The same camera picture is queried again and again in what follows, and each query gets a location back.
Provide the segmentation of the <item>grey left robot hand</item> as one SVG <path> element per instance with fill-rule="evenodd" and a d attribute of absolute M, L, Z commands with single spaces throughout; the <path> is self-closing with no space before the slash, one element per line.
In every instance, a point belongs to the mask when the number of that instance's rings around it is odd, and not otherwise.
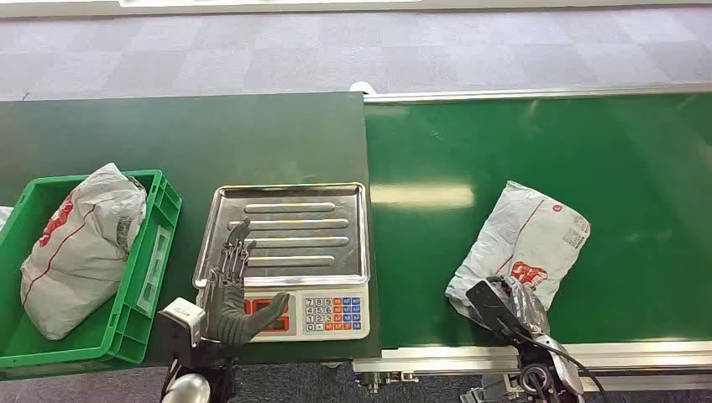
<path fill-rule="evenodd" d="M 222 245 L 217 266 L 210 269 L 202 307 L 207 314 L 207 337 L 230 347 L 249 343 L 282 316 L 290 294 L 277 293 L 267 306 L 247 313 L 244 308 L 244 271 L 256 243 L 247 241 L 250 220 L 245 218 L 230 230 Z"/>

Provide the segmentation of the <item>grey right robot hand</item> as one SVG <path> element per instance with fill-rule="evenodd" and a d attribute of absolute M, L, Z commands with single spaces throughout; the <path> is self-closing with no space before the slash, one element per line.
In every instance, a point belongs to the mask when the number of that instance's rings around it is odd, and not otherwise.
<path fill-rule="evenodd" d="M 529 333 L 535 337 L 551 334 L 547 310 L 535 294 L 534 288 L 511 275 L 490 276 L 487 281 Z"/>

